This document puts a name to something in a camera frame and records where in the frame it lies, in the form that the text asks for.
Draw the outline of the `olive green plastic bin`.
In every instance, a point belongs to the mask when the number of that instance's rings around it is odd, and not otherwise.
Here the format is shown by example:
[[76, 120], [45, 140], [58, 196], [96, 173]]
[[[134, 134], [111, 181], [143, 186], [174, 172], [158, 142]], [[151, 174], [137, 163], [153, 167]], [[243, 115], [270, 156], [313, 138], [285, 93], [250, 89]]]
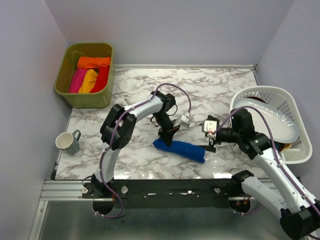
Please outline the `olive green plastic bin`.
[[[95, 93], [69, 93], [68, 89], [80, 57], [110, 57], [106, 86]], [[106, 42], [81, 42], [67, 48], [55, 80], [54, 90], [76, 109], [104, 109], [111, 103], [115, 78], [113, 47]]]

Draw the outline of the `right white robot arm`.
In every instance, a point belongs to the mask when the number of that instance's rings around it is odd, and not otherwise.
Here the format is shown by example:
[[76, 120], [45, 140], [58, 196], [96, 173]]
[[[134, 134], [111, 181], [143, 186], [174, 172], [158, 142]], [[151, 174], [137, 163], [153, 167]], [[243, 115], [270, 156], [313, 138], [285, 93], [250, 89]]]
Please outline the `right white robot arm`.
[[278, 219], [283, 231], [300, 240], [320, 228], [320, 201], [310, 193], [281, 159], [272, 133], [255, 130], [249, 106], [233, 109], [227, 117], [231, 127], [208, 116], [202, 132], [214, 143], [235, 143], [269, 177], [277, 191], [264, 185], [248, 170], [232, 176], [230, 191], [249, 195], [259, 201]]

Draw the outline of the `blue printed t shirt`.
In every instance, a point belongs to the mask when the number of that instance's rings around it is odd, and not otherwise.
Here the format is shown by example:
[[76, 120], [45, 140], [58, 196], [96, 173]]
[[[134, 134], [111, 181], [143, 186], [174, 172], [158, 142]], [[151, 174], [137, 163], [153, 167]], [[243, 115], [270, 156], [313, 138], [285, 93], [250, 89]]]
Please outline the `blue printed t shirt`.
[[173, 140], [171, 146], [167, 146], [160, 138], [152, 144], [156, 149], [179, 155], [200, 164], [205, 163], [206, 151], [200, 146], [178, 140]]

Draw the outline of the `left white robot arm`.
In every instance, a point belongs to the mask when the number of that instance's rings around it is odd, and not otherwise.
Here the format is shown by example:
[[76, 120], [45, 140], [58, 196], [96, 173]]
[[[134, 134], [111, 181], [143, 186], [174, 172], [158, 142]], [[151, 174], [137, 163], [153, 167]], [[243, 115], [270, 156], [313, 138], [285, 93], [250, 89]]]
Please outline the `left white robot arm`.
[[93, 191], [101, 198], [107, 197], [111, 191], [110, 181], [114, 178], [116, 161], [123, 149], [131, 140], [136, 123], [152, 115], [160, 129], [158, 136], [166, 147], [172, 145], [174, 134], [180, 129], [167, 114], [176, 104], [175, 97], [153, 91], [145, 100], [131, 106], [114, 105], [105, 121], [100, 133], [101, 140], [106, 144], [99, 161], [99, 167], [91, 177]]

